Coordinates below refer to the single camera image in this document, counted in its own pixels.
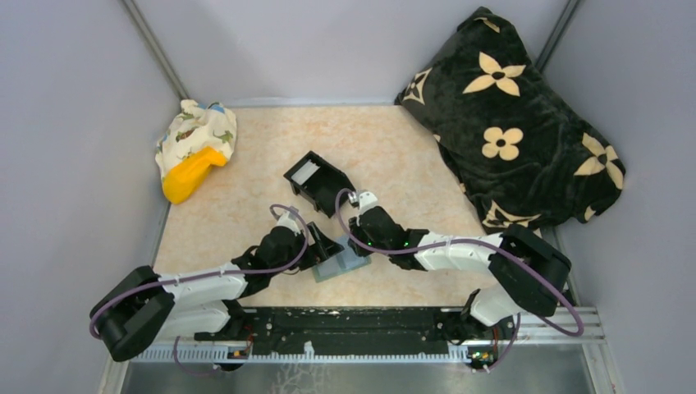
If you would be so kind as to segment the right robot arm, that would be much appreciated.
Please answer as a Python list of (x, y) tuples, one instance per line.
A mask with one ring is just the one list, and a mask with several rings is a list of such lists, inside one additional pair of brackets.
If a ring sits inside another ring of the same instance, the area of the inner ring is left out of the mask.
[(405, 229), (376, 206), (342, 226), (356, 254), (383, 254), (404, 270), (494, 278), (491, 286), (473, 291), (461, 310), (460, 320), (470, 336), (522, 312), (553, 316), (571, 268), (568, 258), (517, 224), (488, 236), (444, 236)]

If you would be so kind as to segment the black plastic box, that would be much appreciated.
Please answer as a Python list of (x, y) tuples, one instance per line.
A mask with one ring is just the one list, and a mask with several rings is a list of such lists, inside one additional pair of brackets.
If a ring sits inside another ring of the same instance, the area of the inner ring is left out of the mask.
[[(318, 164), (320, 169), (303, 185), (298, 185), (291, 180), (291, 175), (307, 160)], [(355, 191), (355, 187), (343, 171), (314, 151), (309, 151), (304, 155), (283, 174), (283, 177), (290, 182), (291, 190), (295, 195), (305, 198), (315, 211), (325, 214), (328, 218), (332, 218), (336, 214), (336, 198), (340, 191), (343, 189)]]

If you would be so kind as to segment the green card holder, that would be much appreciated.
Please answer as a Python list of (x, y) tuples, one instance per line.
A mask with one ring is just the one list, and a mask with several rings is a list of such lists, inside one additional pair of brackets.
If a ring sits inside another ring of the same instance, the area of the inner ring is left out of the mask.
[(340, 236), (336, 243), (343, 247), (343, 251), (331, 257), (327, 261), (321, 262), (312, 268), (314, 280), (325, 282), (334, 277), (355, 271), (371, 264), (369, 256), (358, 256), (349, 246), (350, 238), (348, 235)]

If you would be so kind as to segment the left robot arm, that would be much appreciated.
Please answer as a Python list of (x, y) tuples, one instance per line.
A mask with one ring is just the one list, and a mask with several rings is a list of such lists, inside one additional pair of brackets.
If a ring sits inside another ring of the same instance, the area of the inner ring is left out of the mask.
[(268, 288), (286, 270), (311, 269), (344, 249), (314, 223), (306, 230), (277, 224), (258, 245), (218, 268), (164, 275), (141, 266), (93, 307), (89, 330), (115, 361), (177, 338), (245, 340), (252, 328), (240, 299)]

